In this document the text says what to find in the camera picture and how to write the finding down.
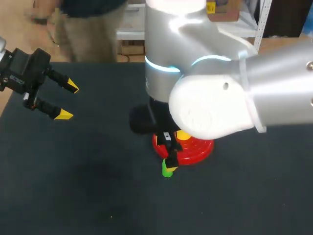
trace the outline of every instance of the black table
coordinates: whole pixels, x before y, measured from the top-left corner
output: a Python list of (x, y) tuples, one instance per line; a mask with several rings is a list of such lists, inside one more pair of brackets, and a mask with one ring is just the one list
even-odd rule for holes
[(151, 136), (128, 126), (148, 101), (143, 64), (54, 67), (80, 91), (47, 82), (41, 97), (72, 120), (17, 94), (0, 118), (1, 235), (312, 234), (312, 126), (233, 134), (164, 178)]

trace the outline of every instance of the cardboard box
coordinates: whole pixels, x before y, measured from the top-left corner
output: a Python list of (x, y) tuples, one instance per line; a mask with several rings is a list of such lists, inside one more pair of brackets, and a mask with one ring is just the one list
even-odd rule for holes
[(207, 13), (212, 22), (238, 21), (242, 0), (207, 0)]

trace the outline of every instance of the person's leg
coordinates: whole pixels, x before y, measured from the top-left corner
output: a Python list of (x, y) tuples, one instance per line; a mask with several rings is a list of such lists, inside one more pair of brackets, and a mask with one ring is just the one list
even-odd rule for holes
[(126, 4), (100, 17), (66, 18), (64, 28), (77, 62), (115, 62), (116, 30)]
[(67, 37), (67, 31), (65, 29), (65, 16), (59, 12), (55, 15), (54, 41), (59, 46), (61, 53), (69, 62), (76, 61), (72, 45)]

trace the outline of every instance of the green object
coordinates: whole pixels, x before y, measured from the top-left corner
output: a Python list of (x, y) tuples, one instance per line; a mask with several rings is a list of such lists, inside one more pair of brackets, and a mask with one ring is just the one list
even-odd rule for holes
[(165, 159), (162, 162), (162, 175), (164, 177), (166, 177), (166, 178), (169, 178), (169, 177), (171, 177), (173, 175), (172, 171), (167, 171), (166, 164), (165, 164)]

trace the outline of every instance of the red plastic toy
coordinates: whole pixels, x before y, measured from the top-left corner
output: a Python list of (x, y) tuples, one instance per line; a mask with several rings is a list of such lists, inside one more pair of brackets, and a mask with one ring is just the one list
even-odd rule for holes
[[(206, 159), (214, 148), (214, 141), (203, 141), (190, 137), (187, 140), (176, 140), (181, 144), (183, 151), (177, 152), (178, 162), (180, 165), (190, 165), (201, 162)], [(153, 147), (162, 158), (167, 158), (168, 153), (164, 145), (157, 145), (157, 137), (153, 135)]]

